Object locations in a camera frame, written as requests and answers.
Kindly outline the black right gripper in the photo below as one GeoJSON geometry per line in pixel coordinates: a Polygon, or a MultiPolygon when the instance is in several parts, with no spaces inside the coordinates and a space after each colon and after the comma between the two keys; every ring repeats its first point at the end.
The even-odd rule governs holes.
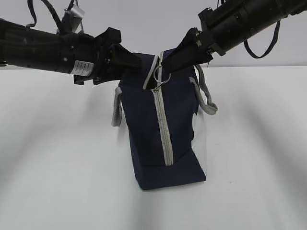
{"type": "Polygon", "coordinates": [[[190,28],[180,44],[162,61],[166,73],[208,63],[213,60],[211,53],[226,54],[225,38],[228,36],[228,17],[226,7],[213,10],[206,8],[198,14],[202,31],[190,28]]]}

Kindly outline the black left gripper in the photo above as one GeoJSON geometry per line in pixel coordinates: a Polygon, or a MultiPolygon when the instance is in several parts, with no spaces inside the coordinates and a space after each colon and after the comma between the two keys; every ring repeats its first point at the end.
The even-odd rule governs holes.
{"type": "Polygon", "coordinates": [[[72,68],[74,84],[84,85],[90,80],[94,85],[117,81],[122,69],[140,68],[142,60],[120,43],[120,30],[111,27],[97,37],[89,38],[89,48],[76,58],[72,68]]]}

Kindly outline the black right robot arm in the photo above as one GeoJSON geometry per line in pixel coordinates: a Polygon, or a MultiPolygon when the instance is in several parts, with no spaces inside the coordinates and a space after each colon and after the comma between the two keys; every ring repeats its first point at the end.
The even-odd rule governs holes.
{"type": "Polygon", "coordinates": [[[210,62],[213,53],[227,51],[275,24],[273,40],[265,52],[272,50],[278,39],[280,21],[307,9],[305,0],[225,0],[215,10],[206,8],[198,17],[201,30],[190,28],[181,43],[162,61],[167,73],[210,62]]]}

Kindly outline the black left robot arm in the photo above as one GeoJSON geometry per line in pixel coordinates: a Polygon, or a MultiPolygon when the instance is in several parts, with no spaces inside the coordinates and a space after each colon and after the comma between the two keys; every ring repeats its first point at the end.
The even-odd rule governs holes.
{"type": "Polygon", "coordinates": [[[73,75],[76,85],[120,80],[141,59],[121,45],[120,30],[107,28],[93,37],[47,33],[1,19],[0,64],[73,75]]]}

